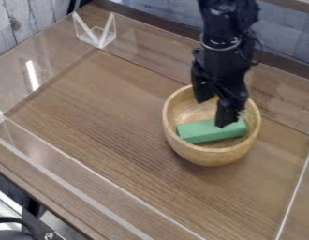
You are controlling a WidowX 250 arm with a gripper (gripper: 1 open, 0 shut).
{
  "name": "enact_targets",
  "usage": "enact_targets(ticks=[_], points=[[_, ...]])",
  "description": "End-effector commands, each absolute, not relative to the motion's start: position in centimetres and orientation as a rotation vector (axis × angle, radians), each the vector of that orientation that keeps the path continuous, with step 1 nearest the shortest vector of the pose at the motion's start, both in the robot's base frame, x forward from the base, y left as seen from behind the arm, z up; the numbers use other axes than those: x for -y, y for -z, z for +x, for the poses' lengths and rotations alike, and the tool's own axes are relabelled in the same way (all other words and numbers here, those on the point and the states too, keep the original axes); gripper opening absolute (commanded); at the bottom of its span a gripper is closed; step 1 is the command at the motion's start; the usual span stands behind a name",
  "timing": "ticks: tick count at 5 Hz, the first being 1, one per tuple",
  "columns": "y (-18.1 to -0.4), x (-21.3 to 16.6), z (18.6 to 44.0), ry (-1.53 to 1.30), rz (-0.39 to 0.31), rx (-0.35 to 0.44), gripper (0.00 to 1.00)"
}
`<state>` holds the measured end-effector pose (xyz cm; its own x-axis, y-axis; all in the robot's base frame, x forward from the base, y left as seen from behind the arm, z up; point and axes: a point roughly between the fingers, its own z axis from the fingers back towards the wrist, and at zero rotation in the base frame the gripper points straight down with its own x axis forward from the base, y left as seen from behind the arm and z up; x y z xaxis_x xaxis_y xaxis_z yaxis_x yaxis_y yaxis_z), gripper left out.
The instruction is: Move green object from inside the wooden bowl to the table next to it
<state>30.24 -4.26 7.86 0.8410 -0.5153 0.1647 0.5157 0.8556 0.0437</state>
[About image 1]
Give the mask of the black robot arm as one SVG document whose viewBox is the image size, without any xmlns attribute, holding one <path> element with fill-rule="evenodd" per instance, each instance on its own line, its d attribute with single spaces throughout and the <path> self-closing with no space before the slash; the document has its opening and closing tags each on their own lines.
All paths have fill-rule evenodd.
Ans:
<svg viewBox="0 0 309 240">
<path fill-rule="evenodd" d="M 199 46 L 193 50 L 191 85 L 197 103 L 218 97 L 215 126 L 225 128 L 243 115 L 249 91 L 245 75 L 257 64 L 255 0 L 197 0 L 202 17 Z"/>
</svg>

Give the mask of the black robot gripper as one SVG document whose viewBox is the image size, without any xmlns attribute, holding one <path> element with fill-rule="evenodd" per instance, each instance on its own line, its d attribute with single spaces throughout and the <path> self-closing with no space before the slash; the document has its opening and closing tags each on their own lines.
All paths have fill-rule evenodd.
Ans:
<svg viewBox="0 0 309 240">
<path fill-rule="evenodd" d="M 193 50 L 191 85 L 195 102 L 219 97 L 215 109 L 215 126 L 225 128 L 235 123 L 245 111 L 249 98 L 245 76 L 250 70 L 250 44 L 239 42 L 221 48 L 201 43 Z"/>
</svg>

